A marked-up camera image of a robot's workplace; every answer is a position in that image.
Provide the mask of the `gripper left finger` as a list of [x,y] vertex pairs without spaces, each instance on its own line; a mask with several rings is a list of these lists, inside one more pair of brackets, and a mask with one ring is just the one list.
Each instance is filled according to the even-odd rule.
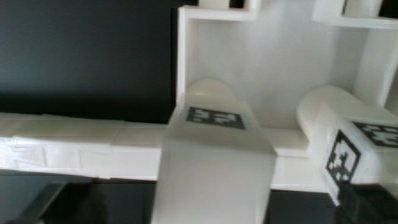
[[18,217],[6,224],[47,224],[45,213],[66,188],[66,182],[52,182],[40,191]]

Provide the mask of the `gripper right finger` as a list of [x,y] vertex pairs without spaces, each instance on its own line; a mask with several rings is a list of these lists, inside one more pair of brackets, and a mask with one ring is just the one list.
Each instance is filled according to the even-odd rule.
[[398,224],[398,184],[340,184],[334,224]]

